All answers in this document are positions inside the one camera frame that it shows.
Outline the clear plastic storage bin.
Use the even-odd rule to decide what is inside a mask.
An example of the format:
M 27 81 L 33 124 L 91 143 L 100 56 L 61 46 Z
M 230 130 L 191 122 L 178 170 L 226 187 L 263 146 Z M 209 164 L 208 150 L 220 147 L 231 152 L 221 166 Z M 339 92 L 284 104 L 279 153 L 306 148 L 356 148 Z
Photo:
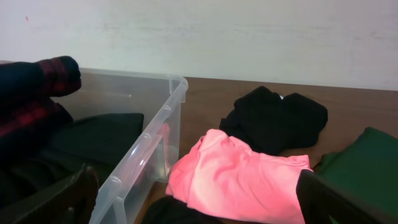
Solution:
M 84 68 L 81 88 L 57 98 L 73 122 L 49 144 L 98 172 L 91 223 L 133 223 L 153 184 L 168 181 L 187 89 L 179 76 Z

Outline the red navy plaid shirt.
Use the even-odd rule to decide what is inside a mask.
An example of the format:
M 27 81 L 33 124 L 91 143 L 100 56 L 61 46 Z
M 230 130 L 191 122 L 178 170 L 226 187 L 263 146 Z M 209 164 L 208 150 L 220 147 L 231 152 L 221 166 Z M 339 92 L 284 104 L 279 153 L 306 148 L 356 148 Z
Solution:
M 81 88 L 77 62 L 69 56 L 1 65 L 1 159 L 38 148 L 72 116 L 53 97 Z

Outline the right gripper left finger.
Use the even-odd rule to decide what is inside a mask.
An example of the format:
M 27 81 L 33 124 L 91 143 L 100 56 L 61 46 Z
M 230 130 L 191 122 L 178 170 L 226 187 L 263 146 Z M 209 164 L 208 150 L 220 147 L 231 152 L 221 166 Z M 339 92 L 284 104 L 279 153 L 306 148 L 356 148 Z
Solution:
M 99 191 L 94 168 L 86 166 L 75 174 L 36 194 L 1 209 L 5 224 L 86 224 Z

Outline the dark green shirt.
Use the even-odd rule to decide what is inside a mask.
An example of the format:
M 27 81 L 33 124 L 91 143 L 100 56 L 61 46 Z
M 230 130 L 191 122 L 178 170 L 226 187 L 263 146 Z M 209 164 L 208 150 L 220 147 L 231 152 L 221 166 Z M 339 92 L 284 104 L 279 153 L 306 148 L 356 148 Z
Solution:
M 317 174 L 397 217 L 397 138 L 368 127 L 341 152 L 322 155 Z

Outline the large black garment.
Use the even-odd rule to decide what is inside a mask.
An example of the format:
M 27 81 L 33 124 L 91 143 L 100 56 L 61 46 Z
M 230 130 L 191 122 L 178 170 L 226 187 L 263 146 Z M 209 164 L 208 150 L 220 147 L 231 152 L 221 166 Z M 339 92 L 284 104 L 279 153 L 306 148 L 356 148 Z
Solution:
M 27 198 L 92 166 L 102 185 L 141 135 L 142 113 L 92 116 L 54 130 L 33 151 L 1 159 L 1 206 Z

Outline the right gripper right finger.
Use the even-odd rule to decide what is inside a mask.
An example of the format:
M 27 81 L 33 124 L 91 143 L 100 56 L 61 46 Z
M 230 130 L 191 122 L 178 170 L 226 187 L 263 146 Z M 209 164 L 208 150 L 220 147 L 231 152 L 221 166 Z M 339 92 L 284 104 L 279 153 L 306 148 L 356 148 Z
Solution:
M 300 172 L 296 194 L 306 224 L 397 223 L 397 218 L 342 192 L 310 170 Z

